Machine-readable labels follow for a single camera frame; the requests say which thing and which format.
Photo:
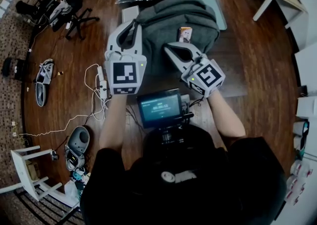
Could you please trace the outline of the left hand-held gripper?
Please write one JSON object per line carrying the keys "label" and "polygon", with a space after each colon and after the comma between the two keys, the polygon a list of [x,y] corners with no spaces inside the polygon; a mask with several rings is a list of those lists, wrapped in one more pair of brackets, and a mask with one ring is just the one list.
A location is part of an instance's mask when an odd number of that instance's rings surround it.
{"label": "left hand-held gripper", "polygon": [[110,93],[137,94],[147,66],[142,55],[142,26],[134,19],[120,24],[109,35],[105,58]]}

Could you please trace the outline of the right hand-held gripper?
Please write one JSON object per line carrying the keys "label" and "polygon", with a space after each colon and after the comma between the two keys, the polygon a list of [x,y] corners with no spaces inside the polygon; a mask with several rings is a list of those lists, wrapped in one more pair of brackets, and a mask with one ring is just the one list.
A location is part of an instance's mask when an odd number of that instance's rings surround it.
{"label": "right hand-held gripper", "polygon": [[172,42],[163,49],[174,66],[182,72],[181,79],[188,88],[195,90],[205,98],[223,84],[225,74],[218,64],[214,59],[209,60],[193,44]]}

